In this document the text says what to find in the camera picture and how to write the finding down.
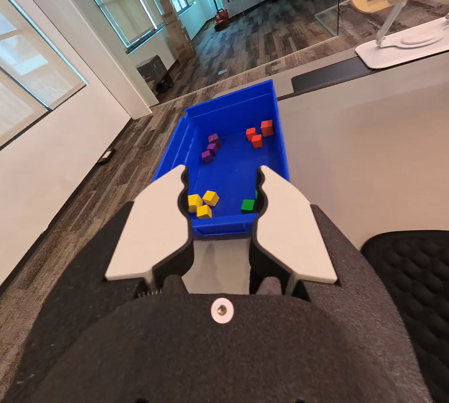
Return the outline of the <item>cardboard box stack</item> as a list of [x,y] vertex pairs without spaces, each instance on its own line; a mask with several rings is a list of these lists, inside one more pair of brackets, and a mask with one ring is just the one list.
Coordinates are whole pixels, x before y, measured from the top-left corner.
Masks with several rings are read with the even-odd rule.
[[188,31],[178,17],[172,0],[159,0],[163,9],[162,18],[167,31],[167,39],[182,65],[195,57],[195,50]]

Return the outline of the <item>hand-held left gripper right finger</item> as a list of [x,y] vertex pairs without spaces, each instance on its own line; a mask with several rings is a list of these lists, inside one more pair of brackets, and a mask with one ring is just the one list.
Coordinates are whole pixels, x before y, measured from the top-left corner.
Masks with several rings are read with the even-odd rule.
[[276,277],[284,294],[294,294],[299,282],[335,285],[338,276],[309,200],[266,165],[257,170],[256,190],[251,270],[261,279]]

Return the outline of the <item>blue plastic bin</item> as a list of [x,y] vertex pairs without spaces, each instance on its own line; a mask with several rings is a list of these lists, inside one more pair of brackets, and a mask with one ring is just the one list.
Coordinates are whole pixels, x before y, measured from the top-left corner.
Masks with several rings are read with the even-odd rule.
[[[255,149],[246,130],[273,120],[274,135],[263,137]],[[222,146],[214,161],[205,164],[201,153],[208,137],[217,133]],[[168,142],[153,181],[177,167],[188,167],[189,194],[201,196],[208,190],[220,197],[210,219],[190,214],[196,237],[217,237],[248,233],[255,213],[243,214],[243,199],[255,199],[258,167],[266,165],[290,180],[278,100],[272,80],[264,81],[185,109]]]

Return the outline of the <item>dark equipment case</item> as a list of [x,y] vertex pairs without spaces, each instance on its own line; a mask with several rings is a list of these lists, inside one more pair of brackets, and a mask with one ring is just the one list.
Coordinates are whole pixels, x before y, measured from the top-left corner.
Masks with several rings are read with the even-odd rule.
[[167,93],[174,85],[169,71],[158,55],[138,64],[137,71],[156,95]]

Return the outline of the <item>white board stand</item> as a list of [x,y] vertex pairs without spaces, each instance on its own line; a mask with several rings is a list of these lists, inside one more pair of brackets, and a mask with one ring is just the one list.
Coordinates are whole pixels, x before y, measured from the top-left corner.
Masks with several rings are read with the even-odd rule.
[[374,41],[355,48],[369,69],[381,70],[446,52],[449,49],[448,16],[387,35],[407,2],[395,4]]

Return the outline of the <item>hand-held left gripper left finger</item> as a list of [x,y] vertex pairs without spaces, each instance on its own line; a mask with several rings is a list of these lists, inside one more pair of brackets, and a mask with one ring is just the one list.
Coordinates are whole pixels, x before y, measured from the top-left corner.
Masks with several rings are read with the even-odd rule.
[[138,194],[105,272],[107,281],[140,278],[156,293],[167,277],[190,270],[194,237],[188,189],[188,167],[178,165]]

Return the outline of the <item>large framed window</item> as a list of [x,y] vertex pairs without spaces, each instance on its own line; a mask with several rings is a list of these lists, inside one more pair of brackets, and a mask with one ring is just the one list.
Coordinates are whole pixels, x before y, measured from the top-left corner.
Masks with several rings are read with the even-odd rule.
[[16,0],[0,0],[1,149],[87,85]]

